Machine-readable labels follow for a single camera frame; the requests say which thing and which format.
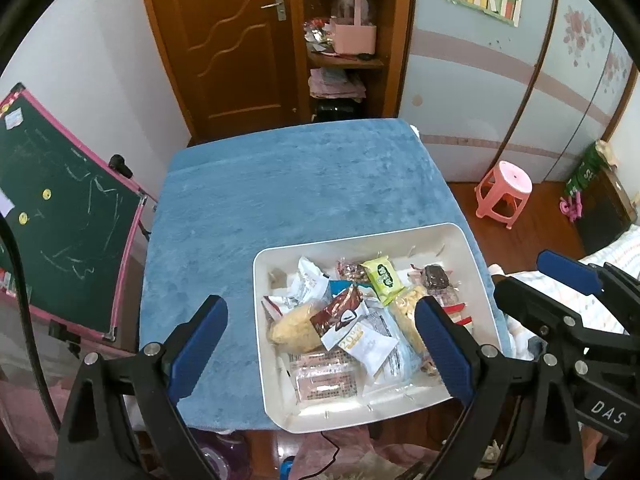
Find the white tray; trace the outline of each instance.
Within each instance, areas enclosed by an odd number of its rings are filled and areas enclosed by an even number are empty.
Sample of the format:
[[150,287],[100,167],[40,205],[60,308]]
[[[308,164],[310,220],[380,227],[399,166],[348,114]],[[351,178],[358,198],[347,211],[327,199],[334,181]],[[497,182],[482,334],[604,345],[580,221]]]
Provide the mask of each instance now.
[[376,258],[379,253],[388,254],[401,279],[400,270],[409,269],[410,264],[422,267],[442,262],[446,270],[452,271],[452,280],[460,282],[460,301],[466,303],[464,315],[473,317],[476,341],[500,348],[478,266],[464,233],[455,224],[265,249],[254,260],[258,360],[264,410],[283,430],[291,433],[336,430],[404,415],[449,399],[443,385],[421,372],[414,376],[412,386],[402,390],[383,390],[366,397],[329,400],[302,408],[296,405],[291,380],[274,345],[267,339],[268,318],[260,300],[274,288],[284,286],[284,274],[290,283],[300,256],[306,256],[328,275],[335,276],[335,264],[340,258],[363,261]]

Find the bed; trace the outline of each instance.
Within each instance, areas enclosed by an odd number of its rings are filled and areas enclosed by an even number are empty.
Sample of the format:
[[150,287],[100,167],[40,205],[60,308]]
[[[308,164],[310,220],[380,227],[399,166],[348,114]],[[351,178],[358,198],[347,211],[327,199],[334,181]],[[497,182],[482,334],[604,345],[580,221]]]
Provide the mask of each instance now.
[[[609,262],[638,278],[640,275],[640,227],[632,225],[618,240],[580,261],[584,264],[600,266]],[[502,269],[496,265],[489,267],[489,271],[494,275],[503,274]],[[575,310],[582,316],[582,322],[587,328],[614,333],[624,332],[622,325],[594,296],[583,296],[538,271],[517,272],[510,276]],[[506,322],[514,357],[524,360],[534,359],[535,355],[529,349],[529,340],[536,335],[510,316],[506,316]]]

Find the white wall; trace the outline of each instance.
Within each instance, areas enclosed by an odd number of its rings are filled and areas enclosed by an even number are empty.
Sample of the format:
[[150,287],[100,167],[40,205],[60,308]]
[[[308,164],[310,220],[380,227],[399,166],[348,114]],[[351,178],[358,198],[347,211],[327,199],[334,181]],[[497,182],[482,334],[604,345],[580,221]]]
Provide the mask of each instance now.
[[0,95],[17,82],[103,160],[121,153],[156,196],[190,138],[142,0],[55,0],[0,76]]
[[640,192],[640,83],[636,83],[610,143],[620,160],[616,172],[620,183],[633,200]]

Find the blue blanket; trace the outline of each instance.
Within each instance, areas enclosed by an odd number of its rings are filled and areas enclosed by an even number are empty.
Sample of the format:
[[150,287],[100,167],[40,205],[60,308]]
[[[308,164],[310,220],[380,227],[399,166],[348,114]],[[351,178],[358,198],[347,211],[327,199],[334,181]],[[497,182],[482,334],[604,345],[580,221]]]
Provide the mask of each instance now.
[[[268,247],[453,222],[487,292],[478,245],[429,153],[401,120],[308,124],[219,140],[175,155],[148,248],[140,344],[162,342],[209,294],[229,324],[184,421],[204,430],[272,429],[255,340],[253,261]],[[503,348],[504,316],[492,299]]]

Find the door handle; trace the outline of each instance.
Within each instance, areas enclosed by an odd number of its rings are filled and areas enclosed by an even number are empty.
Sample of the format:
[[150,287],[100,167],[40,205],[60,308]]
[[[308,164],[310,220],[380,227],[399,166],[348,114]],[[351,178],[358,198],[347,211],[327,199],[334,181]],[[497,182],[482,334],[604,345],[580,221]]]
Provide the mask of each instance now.
[[278,11],[278,21],[286,22],[287,21],[287,9],[284,5],[284,0],[276,0],[274,4],[263,5],[261,9],[271,9],[271,7],[276,7]]

